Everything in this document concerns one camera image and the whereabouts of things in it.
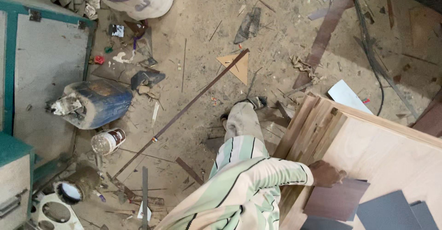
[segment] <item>man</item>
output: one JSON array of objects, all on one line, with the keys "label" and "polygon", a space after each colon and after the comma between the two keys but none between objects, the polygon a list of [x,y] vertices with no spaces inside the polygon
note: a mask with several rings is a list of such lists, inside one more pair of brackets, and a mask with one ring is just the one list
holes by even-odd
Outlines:
[{"label": "man", "polygon": [[345,171],[324,161],[309,166],[269,157],[254,110],[263,97],[236,103],[221,121],[226,130],[209,180],[177,205],[155,228],[277,230],[281,185],[331,187]]}]

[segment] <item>red object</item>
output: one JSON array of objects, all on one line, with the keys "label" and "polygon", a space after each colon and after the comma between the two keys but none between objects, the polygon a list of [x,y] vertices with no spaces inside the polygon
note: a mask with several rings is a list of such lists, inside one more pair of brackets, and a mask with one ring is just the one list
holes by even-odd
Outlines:
[{"label": "red object", "polygon": [[104,63],[104,57],[103,56],[95,56],[94,62],[101,65]]}]

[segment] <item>dusty floor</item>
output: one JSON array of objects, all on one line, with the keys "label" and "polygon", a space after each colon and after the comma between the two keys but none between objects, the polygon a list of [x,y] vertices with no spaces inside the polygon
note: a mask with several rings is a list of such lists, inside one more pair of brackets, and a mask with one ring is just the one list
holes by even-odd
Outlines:
[{"label": "dusty floor", "polygon": [[[276,120],[280,119],[281,115],[277,109],[274,109],[274,103],[277,100],[286,104],[290,102],[289,99],[283,98],[279,91],[290,91],[299,73],[290,63],[289,56],[306,58],[322,23],[322,19],[310,21],[307,15],[318,8],[328,6],[329,2],[263,1],[273,7],[276,13],[258,0],[174,0],[172,8],[166,15],[148,21],[152,27],[153,56],[159,62],[154,68],[166,74],[166,79],[155,87],[155,90],[161,94],[162,108],[158,112],[154,127],[151,128],[155,101],[135,94],[132,106],[126,115],[110,124],[109,127],[121,127],[127,133],[127,140],[121,148],[104,160],[104,170],[111,176],[184,108],[196,96],[199,89],[219,73],[220,63],[216,57],[229,55],[238,50],[233,40],[245,13],[250,12],[254,5],[262,8],[261,25],[269,28],[262,27],[255,38],[242,43],[243,48],[249,48],[251,51],[248,61],[248,85],[240,82],[230,72],[227,73],[173,124],[157,143],[151,145],[118,176],[118,179],[130,189],[140,190],[142,167],[149,168],[148,187],[156,189],[149,191],[149,196],[163,198],[165,203],[164,206],[149,205],[152,210],[151,226],[158,224],[174,206],[199,187],[175,162],[177,157],[183,159],[196,173],[207,180],[216,154],[208,150],[204,142],[207,138],[224,135],[218,120],[219,116],[228,112],[236,101],[246,97],[250,81],[260,68],[262,69],[256,75],[250,95],[268,97],[270,107],[259,111],[258,116],[270,153],[273,153],[285,131],[284,126],[281,126],[283,124],[277,124]],[[408,58],[402,53],[442,64],[442,56],[438,55],[442,41],[439,38],[442,34],[441,29],[435,28],[434,32],[427,33],[428,38],[417,47],[413,47],[409,9],[421,5],[412,0],[393,0],[395,26],[390,29],[388,14],[380,13],[382,7],[387,8],[386,0],[366,0],[366,2],[374,13],[375,23],[368,24],[368,28],[372,37],[376,39],[376,51],[381,57],[379,61],[385,64],[391,76],[401,75],[399,88],[406,94],[417,112],[421,113],[440,89],[432,78],[441,77],[441,69],[436,65]],[[242,5],[246,5],[246,8],[241,15],[238,15]],[[99,10],[99,28],[92,55],[103,55],[104,47],[110,45],[111,39],[106,33],[108,24],[123,24],[123,20],[134,22],[124,13],[109,9]],[[222,22],[218,30],[209,41],[220,21]],[[130,46],[131,32],[127,29],[126,33],[122,41]],[[354,36],[360,37],[360,35],[356,10],[347,9],[321,59],[323,68],[317,69],[318,77],[323,76],[323,79],[307,91],[325,96],[331,86],[344,79],[361,99],[371,100],[367,107],[376,113],[381,102],[381,93],[363,50],[354,40]],[[183,71],[178,70],[177,64],[184,63],[186,39],[184,85],[181,92]],[[338,61],[343,68],[341,72],[337,65]],[[403,67],[407,64],[411,68],[404,71]],[[403,125],[412,123],[414,118],[408,109],[386,81],[383,80],[382,83],[385,86],[385,101],[380,116]],[[292,98],[295,99],[297,96],[302,94],[295,94]],[[219,99],[216,106],[213,105],[211,97]],[[400,119],[397,114],[405,114],[405,117]],[[78,132],[76,141],[78,155],[91,151],[89,140],[94,133],[94,131]],[[206,173],[202,174],[200,170],[205,170]],[[116,188],[110,182],[107,184],[109,188],[103,190],[108,200],[106,203],[94,197],[73,207],[85,229],[97,229],[97,226],[104,223],[111,230],[138,229],[141,220],[135,218],[126,220],[128,215],[105,212],[120,209],[138,211],[139,208],[134,204],[119,204],[117,196],[107,192],[115,191]]]}]

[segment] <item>paint bucket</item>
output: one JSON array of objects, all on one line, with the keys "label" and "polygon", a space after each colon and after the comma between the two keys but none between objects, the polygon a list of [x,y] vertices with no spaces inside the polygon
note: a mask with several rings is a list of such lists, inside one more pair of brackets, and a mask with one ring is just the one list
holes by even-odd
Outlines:
[{"label": "paint bucket", "polygon": [[103,130],[91,139],[92,149],[100,155],[109,155],[116,151],[126,140],[126,133],[120,128]]}]

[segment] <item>sandal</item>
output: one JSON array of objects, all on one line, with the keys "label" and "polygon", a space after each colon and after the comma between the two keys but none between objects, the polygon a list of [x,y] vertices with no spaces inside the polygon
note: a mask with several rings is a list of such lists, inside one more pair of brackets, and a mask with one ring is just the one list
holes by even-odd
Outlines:
[{"label": "sandal", "polygon": [[262,96],[250,97],[250,98],[247,98],[244,100],[240,100],[240,101],[236,102],[235,104],[240,103],[240,102],[251,103],[253,105],[253,110],[259,110],[259,109],[263,109],[263,108],[267,107],[267,100],[265,97],[262,97]]}]

